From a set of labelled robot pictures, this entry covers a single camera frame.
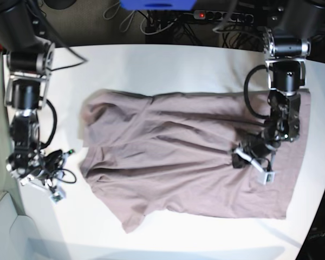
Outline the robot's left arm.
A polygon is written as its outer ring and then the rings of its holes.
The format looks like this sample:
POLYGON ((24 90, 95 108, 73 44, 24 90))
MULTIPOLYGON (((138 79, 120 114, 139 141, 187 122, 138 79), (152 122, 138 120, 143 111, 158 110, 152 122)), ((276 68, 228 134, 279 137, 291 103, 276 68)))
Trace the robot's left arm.
POLYGON ((274 156, 281 143, 300 137, 300 87, 306 83, 306 59, 311 38, 325 21, 325 1, 283 1, 271 12, 263 33, 265 64, 254 67, 244 82, 244 101, 251 115, 264 120, 258 134, 246 134, 231 152, 234 168, 274 156), (268 76, 270 114, 257 113, 250 104, 249 81, 259 70, 268 76))

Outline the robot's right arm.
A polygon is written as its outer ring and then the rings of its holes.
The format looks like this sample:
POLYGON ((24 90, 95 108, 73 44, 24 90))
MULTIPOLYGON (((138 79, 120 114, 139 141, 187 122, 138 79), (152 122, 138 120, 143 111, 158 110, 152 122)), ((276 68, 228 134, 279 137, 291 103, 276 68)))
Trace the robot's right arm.
POLYGON ((6 168, 20 183, 37 179, 51 187, 61 181, 67 158, 74 150, 46 155, 56 132, 57 114, 47 99, 55 42, 34 31, 33 16, 55 37, 56 43, 86 63, 73 51, 42 14, 35 1, 0 1, 0 45, 7 53, 9 81, 4 104, 15 110, 10 124, 13 152, 6 168))

